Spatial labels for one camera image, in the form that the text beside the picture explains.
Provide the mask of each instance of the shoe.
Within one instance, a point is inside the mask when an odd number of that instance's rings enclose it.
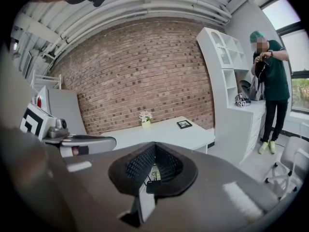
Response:
[[[262,155],[264,153],[267,146],[268,146],[268,142],[263,142],[262,146],[258,150],[260,155]]]
[[[276,153],[275,141],[270,141],[269,142],[269,150],[270,150],[271,154],[275,154]]]

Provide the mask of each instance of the shirt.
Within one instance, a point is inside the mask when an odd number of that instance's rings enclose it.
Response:
[[[285,50],[277,41],[271,40],[269,42],[269,49],[275,51]],[[253,54],[253,62],[258,53]],[[267,101],[280,101],[290,98],[288,81],[284,70],[283,62],[279,59],[270,57],[269,68],[266,68],[265,80],[265,100]]]

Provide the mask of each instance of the person's hand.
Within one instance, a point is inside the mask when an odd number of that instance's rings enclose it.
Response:
[[[260,54],[260,58],[270,58],[271,57],[271,52],[262,52]]]
[[[256,64],[256,63],[258,63],[258,62],[260,62],[260,61],[262,61],[261,56],[257,56],[257,57],[255,58],[255,60],[254,60],[254,63]]]

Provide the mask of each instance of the green cap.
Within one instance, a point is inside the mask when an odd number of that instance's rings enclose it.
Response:
[[[264,35],[260,31],[254,31],[250,34],[250,43],[256,43],[257,38],[264,38]]]

